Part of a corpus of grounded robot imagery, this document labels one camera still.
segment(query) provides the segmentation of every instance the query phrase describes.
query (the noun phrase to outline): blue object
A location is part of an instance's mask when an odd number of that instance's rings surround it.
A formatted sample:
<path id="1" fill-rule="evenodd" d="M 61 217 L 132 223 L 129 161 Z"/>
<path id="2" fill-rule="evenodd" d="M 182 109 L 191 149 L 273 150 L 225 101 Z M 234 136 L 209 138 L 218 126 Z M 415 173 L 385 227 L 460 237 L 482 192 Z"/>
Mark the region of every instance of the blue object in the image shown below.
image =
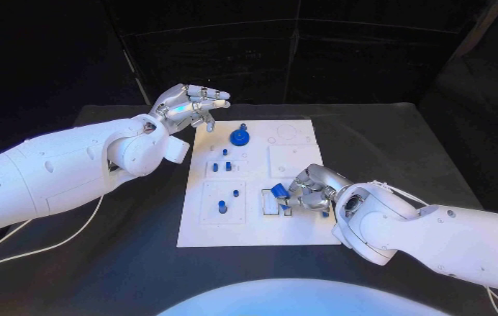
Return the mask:
<path id="1" fill-rule="evenodd" d="M 228 208 L 225 207 L 224 201 L 218 201 L 217 210 L 220 211 L 221 214 L 224 214 L 225 211 L 228 210 Z"/>
<path id="2" fill-rule="evenodd" d="M 273 188 L 271 188 L 271 194 L 276 198 L 284 198 L 287 199 L 290 197 L 287 191 L 283 188 L 281 183 L 279 183 Z"/>
<path id="3" fill-rule="evenodd" d="M 230 142 L 237 147 L 245 145 L 248 142 L 247 126 L 241 123 L 240 128 L 230 134 Z"/>

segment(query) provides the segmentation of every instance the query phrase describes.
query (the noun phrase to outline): robotic hand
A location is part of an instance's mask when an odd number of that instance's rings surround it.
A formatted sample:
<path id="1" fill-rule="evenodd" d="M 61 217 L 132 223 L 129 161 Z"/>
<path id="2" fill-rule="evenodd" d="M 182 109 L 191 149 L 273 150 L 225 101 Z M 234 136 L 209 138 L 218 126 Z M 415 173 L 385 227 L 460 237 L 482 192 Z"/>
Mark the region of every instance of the robotic hand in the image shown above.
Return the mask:
<path id="1" fill-rule="evenodd" d="M 427 205 L 385 183 L 353 184 L 315 164 L 287 191 L 297 189 L 303 208 L 328 212 L 335 203 L 332 234 L 365 260 L 382 266 L 401 250 L 438 274 L 498 287 L 498 214 Z M 293 205 L 289 193 L 273 192 L 286 207 Z M 424 207 L 415 209 L 394 193 Z"/>
<path id="2" fill-rule="evenodd" d="M 176 84 L 148 114 L 50 133 L 8 149 L 0 154 L 0 228 L 76 208 L 149 174 L 162 158 L 181 163 L 188 144 L 169 135 L 204 122 L 212 131 L 208 110 L 228 107 L 228 97 Z"/>

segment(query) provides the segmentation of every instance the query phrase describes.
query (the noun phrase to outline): black backdrop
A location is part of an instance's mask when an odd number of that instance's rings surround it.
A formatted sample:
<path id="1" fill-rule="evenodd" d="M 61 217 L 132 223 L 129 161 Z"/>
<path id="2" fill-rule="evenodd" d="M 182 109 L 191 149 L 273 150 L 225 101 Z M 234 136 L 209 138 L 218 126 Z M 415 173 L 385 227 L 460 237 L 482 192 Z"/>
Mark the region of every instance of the black backdrop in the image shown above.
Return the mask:
<path id="1" fill-rule="evenodd" d="M 417 102 L 484 1 L 103 0 L 150 98 L 254 104 Z"/>

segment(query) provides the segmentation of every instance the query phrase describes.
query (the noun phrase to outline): black tablecloth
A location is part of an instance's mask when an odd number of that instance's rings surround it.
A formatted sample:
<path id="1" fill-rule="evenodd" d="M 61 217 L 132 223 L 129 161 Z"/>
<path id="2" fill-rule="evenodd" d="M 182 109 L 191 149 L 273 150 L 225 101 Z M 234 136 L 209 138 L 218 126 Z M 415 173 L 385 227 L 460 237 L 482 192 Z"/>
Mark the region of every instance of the black tablecloth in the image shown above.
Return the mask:
<path id="1" fill-rule="evenodd" d="M 87 106 L 74 125 L 143 112 L 148 107 Z M 212 115 L 310 119 L 323 164 L 352 181 L 387 181 L 428 203 L 480 209 L 411 104 L 241 104 Z M 194 130 L 176 137 L 192 143 Z M 162 161 L 149 176 L 104 195 L 94 219 L 67 244 L 0 264 L 0 313 L 152 315 L 227 284 L 312 278 L 372 287 L 456 315 L 490 314 L 482 286 L 434 274 L 401 252 L 376 266 L 342 245 L 176 248 L 189 157 L 181 165 Z M 32 220 L 0 245 L 1 257 L 66 239 L 94 205 Z"/>

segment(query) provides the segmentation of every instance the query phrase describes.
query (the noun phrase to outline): white robotic arm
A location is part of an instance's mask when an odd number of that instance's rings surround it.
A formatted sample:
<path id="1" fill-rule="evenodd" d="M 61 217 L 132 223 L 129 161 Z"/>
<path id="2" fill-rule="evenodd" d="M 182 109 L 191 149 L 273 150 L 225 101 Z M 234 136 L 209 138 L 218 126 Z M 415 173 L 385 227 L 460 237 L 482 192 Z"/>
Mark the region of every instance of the white robotic arm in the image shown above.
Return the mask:
<path id="1" fill-rule="evenodd" d="M 172 133 L 214 120 L 228 93 L 175 85 L 149 114 L 76 127 L 25 140 L 0 154 L 0 228 L 76 208 L 152 172 L 165 158 L 181 163 L 188 144 Z M 109 170 L 109 164 L 117 168 Z"/>
<path id="2" fill-rule="evenodd" d="M 315 164 L 287 190 L 297 189 L 309 210 L 328 212 L 335 202 L 332 234 L 365 260 L 384 265 L 401 250 L 434 272 L 498 287 L 498 214 L 440 205 L 415 209 L 394 194 L 415 199 L 405 192 L 375 181 L 353 184 Z M 287 197 L 277 200 L 289 206 Z"/>

